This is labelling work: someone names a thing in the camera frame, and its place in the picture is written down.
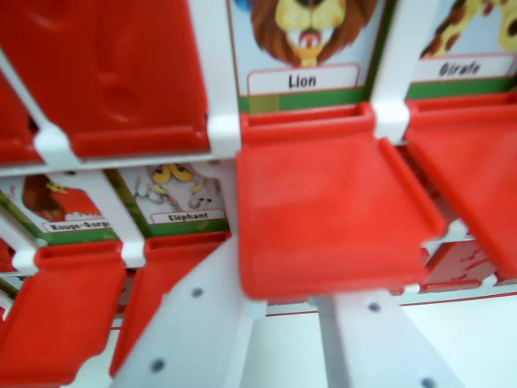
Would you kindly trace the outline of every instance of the lion mane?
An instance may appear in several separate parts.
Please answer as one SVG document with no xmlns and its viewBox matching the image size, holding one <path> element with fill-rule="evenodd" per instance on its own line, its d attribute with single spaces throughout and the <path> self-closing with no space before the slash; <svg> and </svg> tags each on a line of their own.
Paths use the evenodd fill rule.
<svg viewBox="0 0 517 388">
<path fill-rule="evenodd" d="M 361 29 L 372 18 L 377 0 L 344 0 L 346 1 L 345 19 L 332 34 L 323 50 L 317 56 L 321 64 L 336 52 L 354 42 Z M 276 24 L 275 10 L 278 0 L 254 0 L 251 12 L 253 33 L 257 45 L 268 51 L 279 61 L 294 67 L 301 64 L 301 59 L 292 51 L 284 31 Z"/>
</svg>

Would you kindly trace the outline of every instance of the giraffe illustration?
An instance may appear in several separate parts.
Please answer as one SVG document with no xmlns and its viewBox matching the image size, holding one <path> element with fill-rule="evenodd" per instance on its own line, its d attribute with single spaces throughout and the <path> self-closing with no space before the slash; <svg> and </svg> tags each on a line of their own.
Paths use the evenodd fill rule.
<svg viewBox="0 0 517 388">
<path fill-rule="evenodd" d="M 444 57 L 460 39 L 473 17 L 489 15 L 495 7 L 502 14 L 499 44 L 505 51 L 517 49 L 517 0 L 456 0 L 448 17 L 438 26 L 435 37 L 423 50 L 422 58 Z"/>
</svg>

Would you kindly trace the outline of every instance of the red plastic tile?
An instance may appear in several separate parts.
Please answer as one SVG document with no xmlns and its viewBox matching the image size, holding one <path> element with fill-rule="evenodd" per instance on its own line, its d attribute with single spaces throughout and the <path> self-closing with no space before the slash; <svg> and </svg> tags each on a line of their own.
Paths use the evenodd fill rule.
<svg viewBox="0 0 517 388">
<path fill-rule="evenodd" d="M 517 276 L 517 94 L 408 104 L 410 152 L 498 270 Z"/>
<path fill-rule="evenodd" d="M 0 74 L 0 164 L 42 162 L 32 144 L 36 132 L 25 107 Z"/>
<path fill-rule="evenodd" d="M 373 125 L 367 104 L 242 117 L 239 256 L 248 296 L 397 289 L 425 278 L 420 246 L 445 222 Z"/>
<path fill-rule="evenodd" d="M 106 345 L 124 282 L 120 242 L 45 247 L 0 339 L 0 386 L 70 384 Z"/>
<path fill-rule="evenodd" d="M 187 0 L 2 2 L 0 46 L 80 157 L 209 149 Z"/>
<path fill-rule="evenodd" d="M 162 297 L 228 237 L 225 232 L 150 238 L 146 265 L 139 269 L 111 361 L 115 376 L 160 306 Z"/>
</svg>

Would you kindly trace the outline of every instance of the lion card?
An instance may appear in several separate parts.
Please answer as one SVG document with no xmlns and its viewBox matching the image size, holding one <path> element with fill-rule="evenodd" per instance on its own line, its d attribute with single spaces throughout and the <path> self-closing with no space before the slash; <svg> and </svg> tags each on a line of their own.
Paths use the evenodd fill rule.
<svg viewBox="0 0 517 388">
<path fill-rule="evenodd" d="M 368 99 L 385 0 L 228 0 L 239 108 Z"/>
<path fill-rule="evenodd" d="M 411 99 L 507 91 L 517 72 L 517 0 L 440 0 Z"/>
</svg>

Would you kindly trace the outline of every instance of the character card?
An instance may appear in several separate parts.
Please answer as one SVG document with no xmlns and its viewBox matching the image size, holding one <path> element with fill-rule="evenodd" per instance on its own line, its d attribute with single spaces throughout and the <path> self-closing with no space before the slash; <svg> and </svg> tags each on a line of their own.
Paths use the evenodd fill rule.
<svg viewBox="0 0 517 388">
<path fill-rule="evenodd" d="M 189 163 L 125 168 L 107 176 L 146 237 L 228 229 L 219 181 Z"/>
<path fill-rule="evenodd" d="M 385 0 L 228 0 L 241 111 L 368 99 Z"/>
<path fill-rule="evenodd" d="M 508 91 L 517 72 L 517 0 L 441 0 L 408 98 Z"/>
</svg>

